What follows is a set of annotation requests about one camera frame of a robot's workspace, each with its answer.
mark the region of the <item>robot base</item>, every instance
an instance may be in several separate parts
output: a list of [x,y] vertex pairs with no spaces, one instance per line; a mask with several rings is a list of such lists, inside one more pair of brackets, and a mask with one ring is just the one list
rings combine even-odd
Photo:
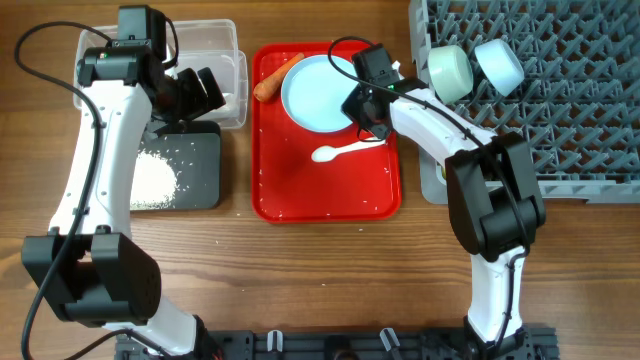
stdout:
[[[558,340],[553,328],[523,327],[524,345],[500,356],[501,360],[557,360]],[[436,328],[397,333],[399,351],[385,350],[379,333],[254,334],[251,331],[212,331],[226,360],[459,360],[456,349],[465,344],[463,328]],[[135,340],[118,337],[115,360],[154,359]]]

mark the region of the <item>white plate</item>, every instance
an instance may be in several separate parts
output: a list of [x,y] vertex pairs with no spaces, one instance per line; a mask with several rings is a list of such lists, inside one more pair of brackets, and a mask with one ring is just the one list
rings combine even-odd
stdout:
[[[356,76],[353,64],[334,56],[342,70]],[[330,133],[351,125],[342,113],[342,103],[357,82],[340,74],[326,55],[316,55],[297,63],[282,82],[282,104],[289,117],[303,128]]]

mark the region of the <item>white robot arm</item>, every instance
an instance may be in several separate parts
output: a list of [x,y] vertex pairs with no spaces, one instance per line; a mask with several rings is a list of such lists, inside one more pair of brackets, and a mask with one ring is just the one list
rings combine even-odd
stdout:
[[[192,69],[165,75],[162,13],[147,6],[122,7],[119,19],[118,39],[87,49],[78,64],[79,83],[90,103],[83,102],[71,174],[48,235],[27,237],[22,261],[39,287],[45,276],[53,276],[41,291],[63,321],[128,331],[144,339],[141,343],[153,344],[152,354],[221,357],[202,321],[161,295],[158,265],[131,241],[129,202],[137,150],[149,121],[171,127],[224,105],[224,98],[208,68],[197,75]],[[101,141],[94,150],[95,109]],[[86,206],[78,209],[94,151],[97,163]],[[62,253],[58,249],[67,239],[72,245]],[[85,252],[91,260],[79,262]],[[62,265],[54,267],[57,257],[63,258]],[[29,357],[26,350],[23,355]]]
[[[392,131],[410,138],[446,169],[451,225],[471,254],[473,296],[465,318],[469,358],[495,358],[521,346],[524,257],[545,221],[527,143],[517,134],[496,136],[458,116],[422,81],[400,76],[380,44],[370,44],[352,60],[357,78],[336,67],[359,82],[343,112],[379,139]],[[489,193],[483,170],[504,179],[504,186]]]
[[[459,124],[469,129],[485,145],[491,143],[492,138],[496,136],[495,133],[478,128],[451,111],[436,98],[431,89],[415,89],[407,92],[407,95],[427,101],[442,109]],[[445,165],[447,158],[454,156],[459,151],[478,149],[478,145],[466,138],[459,129],[453,126],[451,121],[411,100],[399,98],[391,103],[390,118],[393,129],[398,134],[413,140],[442,166]],[[524,252],[522,246],[513,248],[501,254],[493,262],[487,261],[479,254],[471,255],[473,296],[468,312],[468,321],[485,343],[495,341],[499,336],[500,326],[507,308],[507,299],[511,291],[507,265],[514,255],[522,252]],[[516,262],[515,286],[512,290],[514,308],[511,311],[511,320],[504,337],[513,335],[522,326],[522,319],[518,312],[518,300],[523,265],[524,259]]]

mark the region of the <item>gray dish rack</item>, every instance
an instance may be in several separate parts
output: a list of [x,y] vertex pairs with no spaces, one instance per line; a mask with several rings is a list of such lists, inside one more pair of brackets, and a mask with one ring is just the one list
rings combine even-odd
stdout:
[[[411,53],[429,82],[432,47],[458,45],[474,91],[454,104],[472,123],[529,142],[545,198],[640,203],[640,1],[412,0]],[[501,38],[525,80],[501,96],[473,49]],[[442,169],[420,154],[422,192],[446,204]],[[499,182],[487,182],[497,188]]]

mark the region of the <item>wood grain surface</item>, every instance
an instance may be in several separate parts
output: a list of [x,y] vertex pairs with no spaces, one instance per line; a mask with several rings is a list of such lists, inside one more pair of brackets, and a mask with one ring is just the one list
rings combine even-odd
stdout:
[[[152,5],[173,20],[232,19],[248,59],[269,43],[360,35],[384,43],[403,72],[415,74],[408,1]],[[71,94],[28,76],[13,62],[17,38],[53,20],[115,24],[117,4],[0,1],[0,359],[19,357],[24,316],[36,291],[20,263],[23,237],[45,233],[79,127]],[[27,42],[24,60],[71,81],[78,35],[73,29],[37,34]],[[447,208],[422,198],[415,145],[400,141],[404,201],[391,219],[273,226],[251,210],[250,130],[248,120],[243,129],[223,135],[226,195],[217,209],[132,216],[134,239],[160,264],[172,301],[213,330],[462,323],[471,299],[469,256],[453,236]],[[524,270],[525,322],[557,327],[563,359],[640,358],[640,207],[547,201],[547,211]],[[102,334],[59,322],[45,305],[32,351],[38,359],[57,359]],[[112,346],[87,358],[112,358]]]

